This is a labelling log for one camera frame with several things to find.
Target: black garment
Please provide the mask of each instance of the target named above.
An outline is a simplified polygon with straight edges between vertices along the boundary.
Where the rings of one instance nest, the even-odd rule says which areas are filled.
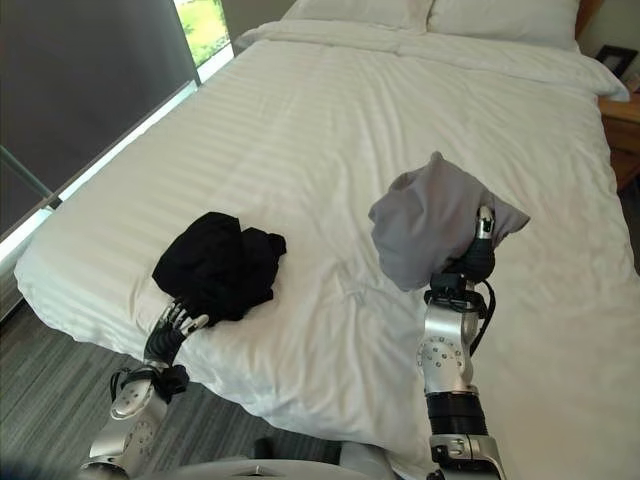
[[[240,320],[255,305],[273,299],[271,285],[278,259],[286,253],[283,237],[209,212],[196,220],[160,257],[153,279],[187,305],[191,316]]]

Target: wall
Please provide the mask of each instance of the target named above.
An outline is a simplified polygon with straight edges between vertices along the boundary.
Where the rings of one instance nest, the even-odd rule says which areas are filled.
[[[585,55],[595,57],[604,44],[640,51],[640,1],[604,0],[602,7],[578,39]],[[640,54],[623,79],[640,73]]]
[[[282,18],[294,0],[222,0],[222,8],[233,42],[247,30]]]

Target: white duvet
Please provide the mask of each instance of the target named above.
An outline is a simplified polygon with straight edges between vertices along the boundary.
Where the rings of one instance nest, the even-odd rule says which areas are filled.
[[[570,52],[337,22],[244,41],[37,233],[16,276],[39,317],[140,358],[169,300],[150,274],[194,219],[280,233],[275,299],[177,361],[273,425],[380,445],[424,478],[425,306],[381,273],[367,212],[440,150],[532,217],[497,250],[474,357],[510,478],[637,478],[640,281],[596,106],[624,98],[617,80]]]

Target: gray garment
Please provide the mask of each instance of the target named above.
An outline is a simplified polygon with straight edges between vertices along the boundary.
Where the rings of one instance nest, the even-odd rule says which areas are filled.
[[[482,205],[495,215],[494,248],[529,221],[477,178],[434,152],[425,167],[396,178],[371,207],[369,218],[375,224],[371,236],[382,271],[401,290],[426,286],[432,274],[467,251]]]

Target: window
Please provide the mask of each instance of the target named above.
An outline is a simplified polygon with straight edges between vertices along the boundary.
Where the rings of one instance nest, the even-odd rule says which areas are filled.
[[[191,55],[200,67],[229,44],[221,0],[174,1]]]

